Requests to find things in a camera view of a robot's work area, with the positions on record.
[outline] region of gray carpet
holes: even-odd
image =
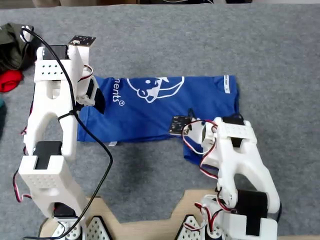
[[[0,10],[0,24],[26,23],[51,44],[96,36],[95,74],[103,77],[236,75],[240,109],[257,135],[283,215],[280,235],[320,234],[320,5],[120,5]],[[3,94],[0,140],[0,232],[3,240],[35,235],[44,217],[18,204],[12,175],[22,158],[34,69]],[[59,139],[57,123],[45,139]],[[215,182],[183,159],[178,139],[119,144],[99,194],[121,222],[170,216],[185,189]],[[107,165],[96,143],[79,143],[70,169],[89,196]],[[27,191],[20,180],[21,191]],[[243,178],[239,186],[246,186]]]

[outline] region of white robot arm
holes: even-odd
[[[22,35],[24,31],[33,34],[32,31],[23,28]],[[104,96],[93,76],[93,69],[89,66],[89,49],[94,40],[95,37],[76,35],[68,46],[50,45],[49,48],[54,51],[60,62],[48,47],[42,46],[37,50],[32,112],[24,130],[26,154],[18,172],[30,189],[32,200],[42,213],[63,225],[64,230],[57,229],[53,237],[45,239],[87,239],[86,211],[90,204],[81,187],[73,179],[67,161],[73,161],[76,156],[79,122],[77,111],[84,106],[93,106],[101,113],[105,110]],[[62,141],[43,141],[44,131],[52,118],[56,118],[61,125]],[[76,221],[78,224],[72,227],[66,236],[61,237]],[[94,237],[92,235],[90,239],[109,239],[108,231],[103,230],[105,227],[102,221],[97,218],[93,221],[94,224],[90,225],[92,227],[100,224],[102,234]]]
[[[200,239],[276,240],[277,221],[267,215],[279,211],[280,199],[250,122],[241,117],[217,117],[213,122],[194,121],[192,128],[183,131],[203,147],[200,165],[218,168],[218,194],[206,195],[196,204],[204,217]],[[247,177],[257,191],[236,189],[235,174]],[[202,211],[206,208],[210,217]]]

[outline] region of blue fabric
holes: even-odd
[[[186,116],[189,108],[197,118],[206,120],[238,112],[238,90],[232,75],[228,83],[224,76],[96,79],[105,98],[105,112],[84,107],[80,118],[103,142],[170,138],[172,117]],[[94,141],[80,126],[77,137],[78,141]],[[184,156],[199,161],[187,148]]]

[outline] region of wooden base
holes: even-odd
[[[119,223],[102,198],[97,197],[90,207],[90,217],[100,215],[114,240],[173,240],[187,214],[193,214],[200,222],[199,210],[194,207],[204,195],[213,194],[212,190],[186,190],[184,196],[173,210],[170,219],[154,221],[136,221]],[[51,236],[57,227],[57,222],[49,219],[42,224],[40,236]],[[280,236],[279,240],[320,240],[320,236]]]

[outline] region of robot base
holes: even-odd
[[[61,221],[61,224],[64,225],[65,229],[68,229],[68,222]],[[55,229],[52,237],[60,236],[64,227],[62,225],[58,225]],[[66,236],[62,237],[61,240],[112,240],[112,237],[108,231],[108,228],[101,216],[94,216],[86,228],[83,237],[83,230],[81,231],[76,227]]]
[[[190,231],[184,227],[184,223],[195,228],[200,227],[194,215],[186,215],[175,240],[227,240],[223,231],[216,225],[213,227],[213,233],[209,235],[206,233],[207,227],[199,231]]]

